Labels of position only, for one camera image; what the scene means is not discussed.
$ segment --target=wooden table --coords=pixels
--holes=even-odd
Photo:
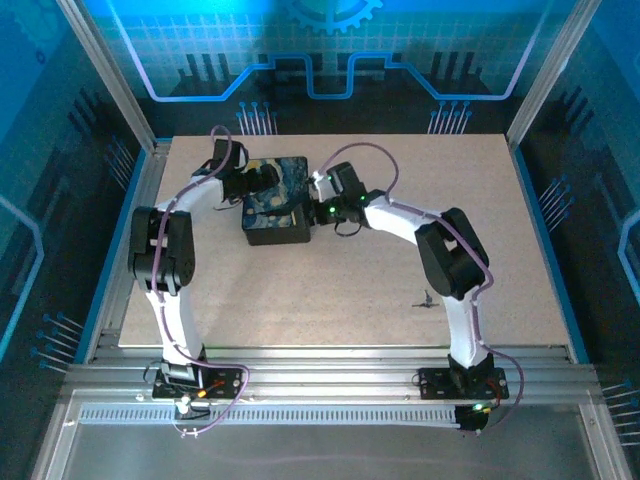
[[[355,141],[387,148],[400,165],[393,197],[469,217],[496,285],[481,296],[483,331],[494,345],[564,345],[568,335],[523,193],[501,135],[317,135],[241,137],[251,158],[306,156],[310,172]],[[158,200],[177,193],[210,157],[209,137],[175,137]],[[386,157],[344,152],[368,189],[393,178]],[[415,246],[384,232],[340,238],[316,228],[308,244],[250,247],[241,208],[212,212],[194,227],[192,303],[208,346],[448,345],[442,302]],[[427,289],[436,303],[420,308]],[[121,345],[159,345],[151,306],[137,285]]]

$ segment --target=black box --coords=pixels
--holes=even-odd
[[[311,196],[305,157],[249,160],[247,168],[272,165],[280,182],[248,195],[242,205],[242,230],[249,245],[305,243],[311,240]]]

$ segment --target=metal bar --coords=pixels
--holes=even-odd
[[[238,118],[238,124],[240,125],[240,133],[242,135],[246,135],[245,131],[244,131],[244,125],[242,122],[242,112],[236,112],[236,117]]]
[[[578,0],[573,7],[507,131],[507,141],[512,150],[524,139],[601,1]]]
[[[145,353],[160,353],[158,349],[145,349]],[[597,398],[600,392],[597,377],[590,365],[569,363],[565,356],[550,356],[545,349],[534,348],[535,354],[547,357],[519,357],[525,370],[525,397],[528,405],[570,404]],[[429,349],[236,349],[236,356],[213,355],[225,363],[244,363],[252,372],[245,399],[269,403],[323,403],[323,404],[394,404],[415,402],[416,404],[462,404],[450,401],[422,401],[413,377],[421,367],[446,367],[446,354],[436,353],[446,349],[433,349],[434,356],[422,356]],[[104,358],[97,355],[90,366],[71,367],[67,381],[78,388],[111,388],[131,392],[148,389],[142,381],[144,369],[155,354],[148,357],[133,355],[127,359]],[[512,392],[518,385],[519,376],[515,368],[501,360]],[[504,400],[505,404],[514,401]]]
[[[438,126],[438,134],[442,133],[442,127],[446,125],[448,117],[449,117],[449,111],[442,112],[442,120],[440,121],[440,125]]]
[[[49,422],[49,428],[40,447],[32,480],[64,478],[64,470],[70,458],[82,404],[74,401],[73,392],[67,401],[58,401]]]
[[[451,125],[451,120],[453,119],[453,112],[455,111],[457,105],[458,105],[458,102],[456,100],[451,102],[451,111],[449,112],[449,116],[447,118],[447,124],[444,127],[444,133],[451,133],[449,126]]]
[[[84,3],[75,0],[57,0],[57,3],[138,143],[148,154],[153,153],[155,135]]]
[[[562,214],[562,216],[561,216],[560,218],[558,218],[558,219],[556,220],[556,222],[555,222],[553,225],[551,225],[551,226],[549,227],[549,233],[553,232],[553,231],[558,227],[558,225],[560,225],[560,224],[561,224],[564,220],[566,220],[567,218],[569,218],[569,212],[568,212],[568,211],[565,211],[565,212]]]
[[[244,118],[244,125],[247,131],[247,135],[249,135],[251,129],[249,128],[249,119],[247,118],[247,110],[245,109],[245,107],[247,106],[247,104],[245,102],[240,102],[238,105],[240,105],[240,108],[242,109],[242,117]]]
[[[262,134],[268,135],[267,133],[267,124],[264,121],[264,112],[260,112],[260,122],[262,123]]]
[[[54,325],[57,325],[58,327],[62,328],[63,330],[67,330],[68,332],[75,333],[76,335],[80,335],[81,334],[81,332],[79,332],[77,330],[74,330],[73,328],[67,327],[65,324],[54,320],[53,318],[51,318],[51,315],[49,315],[48,313],[45,313],[42,316],[42,321],[44,323],[53,323]]]
[[[251,135],[256,135],[256,124],[253,121],[253,112],[248,112],[249,116],[249,125],[251,126]]]
[[[542,195],[540,195],[540,198],[538,199],[538,203],[542,202],[544,200],[544,198],[547,196],[547,194],[551,191],[551,189],[553,187],[555,187],[557,184],[558,184],[558,179],[557,178],[553,178],[551,180],[551,183],[547,187],[547,189],[544,192],[542,192]]]
[[[53,365],[49,365],[46,360],[40,360],[39,367],[43,369],[48,368],[49,370],[53,370],[58,373],[64,373],[64,374],[67,373],[67,371],[63,368],[58,368],[58,367],[54,367]]]
[[[277,117],[278,117],[278,112],[271,112],[271,118],[273,119],[273,134],[274,135],[279,135],[278,134],[278,122],[276,120]]]
[[[579,408],[600,478],[633,478],[607,406],[591,401]]]
[[[437,113],[438,112],[436,112],[435,110],[433,110],[431,112],[431,116],[430,116],[430,119],[429,119],[429,126],[427,127],[427,133],[429,133],[429,134],[433,133],[433,121],[436,118]]]
[[[110,346],[109,336],[103,337],[105,345]],[[566,365],[569,353],[564,346],[552,346],[552,347],[538,347],[538,346],[503,346],[492,345],[493,348],[504,352],[507,355],[516,357],[518,360],[531,362],[533,360],[540,360],[546,364],[552,362],[559,362],[560,365]],[[362,359],[369,359],[372,363],[378,362],[380,359],[384,359],[386,362],[392,362],[396,360],[419,360],[420,362],[428,362],[429,360],[436,359],[446,363],[448,348],[442,347],[224,347],[224,348],[207,348],[208,358],[217,359],[243,359],[243,360],[263,360],[269,361],[270,359],[276,359],[281,361],[294,361],[297,364],[303,364],[305,361],[323,360],[324,362],[331,362],[338,359],[339,361],[360,361]],[[98,349],[95,352],[96,359],[103,357],[118,357],[118,358],[143,358],[143,359],[157,359],[162,355],[162,348],[159,346],[149,347],[122,347],[118,349]],[[501,359],[496,359],[497,363],[504,362]]]
[[[440,102],[438,102],[440,108],[438,109],[438,114],[436,115],[436,122],[433,125],[433,133],[437,133],[436,130],[438,128],[438,125],[440,124],[440,115],[442,114],[442,109],[446,104],[447,102],[445,102],[444,100],[440,100]]]
[[[271,114],[269,113],[269,102],[262,102],[266,111],[267,125],[269,127],[269,135],[273,135],[273,129],[271,128]]]
[[[84,328],[84,327],[83,327],[82,325],[80,325],[79,323],[74,322],[73,320],[71,320],[71,319],[70,319],[70,318],[68,318],[68,317],[65,317],[64,313],[62,313],[62,312],[58,312],[58,313],[57,313],[57,315],[56,315],[56,318],[57,318],[58,320],[64,320],[65,322],[69,322],[71,325],[75,325],[75,326],[76,326],[76,327],[78,327],[80,330],[82,330],[82,329]]]

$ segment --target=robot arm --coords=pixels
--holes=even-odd
[[[484,271],[467,248],[484,266],[489,259],[464,212],[423,210],[390,200],[380,190],[367,191],[349,163],[336,165],[326,174],[315,172],[312,181],[319,197],[315,202],[318,223],[358,223],[418,247],[427,280],[442,296],[451,335],[449,371],[423,372],[422,397],[483,398],[487,384],[503,385],[504,372],[494,367],[493,355],[484,348],[473,304],[474,294],[485,283]],[[501,393],[507,398],[506,388]]]
[[[194,172],[187,185],[202,181],[209,175],[222,161],[227,145],[227,141],[217,140],[213,158]],[[164,295],[164,319],[174,342],[167,336],[160,299],[151,288],[160,221],[171,200],[153,208],[139,207],[133,213],[129,270],[153,307],[162,337],[161,371],[167,384],[197,388],[207,385],[206,370],[197,368],[186,358],[206,359],[190,301],[189,284],[195,271],[193,224],[202,221],[213,209],[231,205],[231,202],[235,204],[245,195],[264,191],[278,183],[278,175],[273,167],[267,165],[260,170],[246,170],[247,160],[242,144],[232,142],[230,161],[225,168],[215,177],[187,191],[172,207],[165,228],[157,283],[161,292],[169,293]]]
[[[441,216],[441,213],[428,212],[433,216]],[[478,365],[487,356],[487,352],[481,347],[473,326],[471,311],[471,297],[478,286],[472,287],[467,292],[459,292],[458,297],[453,296],[447,280],[436,278],[438,273],[434,271],[434,258],[432,250],[425,247],[425,239],[433,232],[432,220],[414,212],[403,210],[393,203],[386,201],[384,195],[373,199],[364,208],[364,216],[369,228],[382,230],[400,237],[421,249],[425,273],[432,287],[442,295],[442,300],[449,322],[451,336],[451,357],[463,368]]]

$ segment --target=cable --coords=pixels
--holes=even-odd
[[[495,393],[495,395],[496,395],[496,407],[495,408],[498,408],[500,406],[500,401],[502,400],[502,395],[500,394],[500,389],[496,386],[495,383],[493,383],[492,380],[487,380],[487,385],[489,385],[491,390],[493,390],[493,393]]]
[[[396,161],[396,159],[393,157],[393,155],[391,155],[391,153],[389,153],[389,151],[386,148],[381,147],[380,145],[377,145],[375,143],[354,142],[339,148],[338,150],[335,151],[333,155],[331,155],[327,159],[326,162],[324,162],[324,164],[320,167],[320,170],[318,170],[318,173],[323,174],[327,170],[327,167],[331,165],[331,163],[336,159],[338,155],[340,155],[345,150],[348,150],[353,147],[372,147],[372,148],[375,148],[376,150],[380,150],[382,153],[384,153],[387,156],[387,158],[389,158],[389,160],[393,164],[393,169],[395,173],[393,176],[393,181],[389,185],[389,188],[387,188],[387,191],[385,192],[384,197],[387,199],[387,202],[391,202],[389,195],[391,195],[391,190],[393,190],[393,188],[396,186],[396,183],[398,183],[398,178],[400,177],[400,167],[398,166],[398,162]]]
[[[216,212],[224,212],[225,210],[231,210],[231,209],[233,209],[233,208],[236,208],[236,207],[237,207],[238,205],[240,205],[241,203],[242,203],[242,200],[237,200],[237,201],[235,201],[235,202],[231,202],[231,201],[229,201],[229,204],[231,205],[230,207],[224,207],[224,208],[216,208],[216,207],[213,207],[213,209],[214,209]]]
[[[215,178],[215,175],[225,167],[225,165],[229,161],[229,158],[231,157],[231,132],[229,131],[229,129],[227,129],[226,127],[224,127],[222,125],[216,125],[215,127],[213,127],[211,129],[211,141],[215,142],[215,133],[219,129],[222,129],[224,131],[224,133],[226,134],[226,136],[227,136],[227,151],[225,153],[224,159],[222,160],[220,165],[218,165],[218,168],[213,170],[208,175],[202,177],[200,180],[198,180],[196,182],[193,182],[193,183],[190,183],[189,185],[184,187],[182,190],[180,190],[178,192],[178,194],[175,197],[173,197],[171,202],[169,202],[169,205],[167,206],[166,210],[162,214],[162,219],[160,220],[160,227],[158,229],[158,239],[157,239],[156,249],[155,249],[155,253],[154,253],[154,257],[153,257],[153,266],[152,266],[152,269],[151,269],[151,290],[156,294],[156,296],[158,297],[158,302],[160,303],[159,311],[160,311],[160,323],[162,324],[162,329],[164,330],[164,333],[165,333],[167,339],[169,340],[171,345],[173,345],[173,348],[176,350],[176,352],[178,352],[182,357],[184,357],[190,363],[192,363],[194,365],[198,365],[200,367],[204,367],[204,368],[237,368],[239,370],[242,370],[242,372],[244,373],[244,377],[245,378],[244,378],[244,382],[241,382],[241,384],[240,384],[240,388],[238,389],[238,394],[234,397],[234,399],[231,401],[231,403],[222,411],[222,413],[220,415],[218,415],[218,417],[213,422],[211,422],[209,425],[207,425],[205,427],[202,427],[200,429],[193,429],[193,431],[188,432],[188,431],[186,431],[186,429],[185,430],[180,430],[175,424],[173,424],[173,427],[178,432],[180,432],[183,436],[190,435],[190,436],[197,437],[199,434],[205,433],[205,432],[211,430],[212,428],[214,428],[219,423],[221,423],[222,420],[224,420],[226,418],[226,416],[229,413],[229,411],[236,405],[236,403],[238,402],[240,397],[242,397],[242,394],[244,393],[244,391],[245,391],[245,389],[247,387],[247,384],[249,383],[249,379],[251,377],[251,373],[249,372],[249,369],[244,365],[239,365],[239,364],[238,365],[236,365],[236,364],[216,364],[216,363],[203,362],[203,361],[198,360],[196,358],[192,358],[191,356],[189,356],[186,353],[184,353],[182,351],[182,349],[180,348],[180,346],[178,345],[178,343],[176,342],[176,340],[171,335],[171,332],[169,331],[169,325],[167,324],[167,318],[166,318],[166,315],[165,315],[164,295],[162,294],[162,292],[160,292],[160,290],[158,290],[158,270],[159,270],[159,267],[160,267],[160,257],[162,256],[162,243],[163,243],[163,240],[164,240],[165,230],[166,230],[166,227],[167,227],[167,221],[169,219],[169,215],[170,215],[171,211],[176,206],[176,204],[180,201],[180,198],[182,198],[182,196],[184,196],[186,193],[190,192],[194,188],[202,185],[203,183],[208,182],[209,180]]]
[[[338,231],[338,225],[341,225],[341,224],[336,223],[335,227],[333,227],[333,231],[336,232],[336,235],[342,238],[354,237],[358,234],[358,232],[360,232],[360,230],[362,230],[362,225],[358,225],[358,229],[355,232],[341,233]]]

